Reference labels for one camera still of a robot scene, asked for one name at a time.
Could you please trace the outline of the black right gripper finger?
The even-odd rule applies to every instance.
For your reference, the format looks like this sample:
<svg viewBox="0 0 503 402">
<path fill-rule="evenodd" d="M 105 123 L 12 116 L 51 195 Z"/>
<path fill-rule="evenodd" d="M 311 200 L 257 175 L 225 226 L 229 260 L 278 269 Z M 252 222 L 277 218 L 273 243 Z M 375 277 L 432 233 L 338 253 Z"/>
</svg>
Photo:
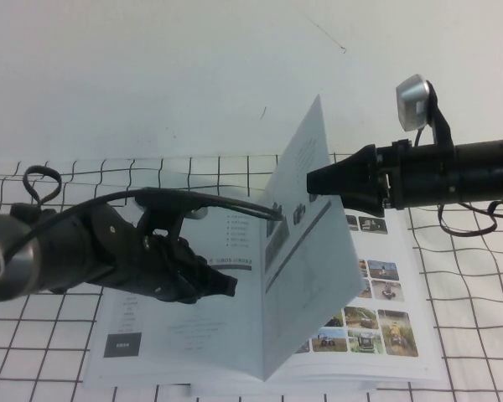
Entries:
<svg viewBox="0 0 503 402">
<path fill-rule="evenodd" d="M 307 174 L 308 192 L 376 192 L 378 167 L 375 145 Z"/>
<path fill-rule="evenodd" d="M 378 188 L 366 186 L 336 186 L 327 183 L 309 183 L 308 193 L 339 196 L 346 209 L 353 209 L 378 218 L 385 216 L 384 196 Z"/>
</svg>

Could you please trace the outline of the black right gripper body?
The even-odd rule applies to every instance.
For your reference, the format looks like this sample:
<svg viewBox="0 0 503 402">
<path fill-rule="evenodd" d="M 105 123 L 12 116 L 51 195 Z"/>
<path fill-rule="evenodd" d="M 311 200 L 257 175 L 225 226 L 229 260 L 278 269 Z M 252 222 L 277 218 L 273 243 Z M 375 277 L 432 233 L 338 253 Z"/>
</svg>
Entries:
<svg viewBox="0 0 503 402">
<path fill-rule="evenodd" d="M 414 147 L 398 141 L 376 149 L 384 204 L 405 209 L 458 201 L 458 173 L 452 147 Z"/>
</svg>

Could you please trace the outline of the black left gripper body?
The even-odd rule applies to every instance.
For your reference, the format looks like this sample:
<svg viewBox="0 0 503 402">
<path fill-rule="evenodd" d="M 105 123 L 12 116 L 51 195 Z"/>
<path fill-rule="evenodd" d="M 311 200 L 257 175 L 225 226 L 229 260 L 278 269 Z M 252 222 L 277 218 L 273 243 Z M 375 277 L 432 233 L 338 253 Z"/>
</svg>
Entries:
<svg viewBox="0 0 503 402">
<path fill-rule="evenodd" d="M 194 302 L 194 252 L 180 237 L 185 213 L 146 207 L 136 224 L 109 204 L 83 214 L 94 258 L 104 266 L 91 284 L 162 302 Z"/>
</svg>

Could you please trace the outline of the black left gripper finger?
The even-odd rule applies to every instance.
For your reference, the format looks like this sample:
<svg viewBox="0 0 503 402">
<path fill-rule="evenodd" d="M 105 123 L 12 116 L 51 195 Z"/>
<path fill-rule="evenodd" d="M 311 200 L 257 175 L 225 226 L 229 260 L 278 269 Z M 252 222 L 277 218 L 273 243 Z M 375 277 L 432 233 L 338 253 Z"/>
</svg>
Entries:
<svg viewBox="0 0 503 402">
<path fill-rule="evenodd" d="M 179 296 L 176 302 L 195 304 L 207 296 L 229 296 L 236 293 L 236 278 L 210 267 L 203 267 L 179 277 Z"/>
<path fill-rule="evenodd" d="M 180 271 L 194 284 L 197 290 L 235 290 L 238 280 L 223 274 L 208 264 L 206 258 L 195 254 L 189 242 L 177 239 L 177 259 Z"/>
</svg>

